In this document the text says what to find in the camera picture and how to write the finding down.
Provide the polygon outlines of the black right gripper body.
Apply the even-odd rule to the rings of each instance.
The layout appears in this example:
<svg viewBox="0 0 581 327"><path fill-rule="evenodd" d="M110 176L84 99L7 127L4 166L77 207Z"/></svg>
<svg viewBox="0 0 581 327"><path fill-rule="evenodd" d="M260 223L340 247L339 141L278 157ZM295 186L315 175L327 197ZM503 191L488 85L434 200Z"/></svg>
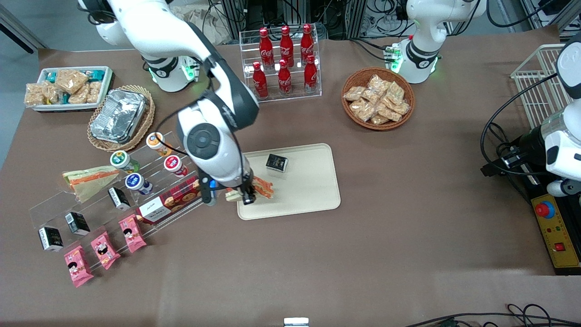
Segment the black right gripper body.
<svg viewBox="0 0 581 327"><path fill-rule="evenodd" d="M243 193L253 194L255 192L252 184L254 176L253 170L244 170L242 174L238 172L225 178L218 178L218 190L240 188Z"/></svg>

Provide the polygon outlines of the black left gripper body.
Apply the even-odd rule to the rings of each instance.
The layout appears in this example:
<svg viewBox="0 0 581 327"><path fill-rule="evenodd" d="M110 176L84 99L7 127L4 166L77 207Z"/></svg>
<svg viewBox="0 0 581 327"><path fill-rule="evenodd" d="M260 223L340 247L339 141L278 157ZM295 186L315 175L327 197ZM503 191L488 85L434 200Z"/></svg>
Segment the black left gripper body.
<svg viewBox="0 0 581 327"><path fill-rule="evenodd" d="M492 160L484 155L486 165L481 173L486 177L506 176L542 176L547 175L545 168L545 145L540 128L531 129L510 142L501 142L496 146L497 159Z"/></svg>

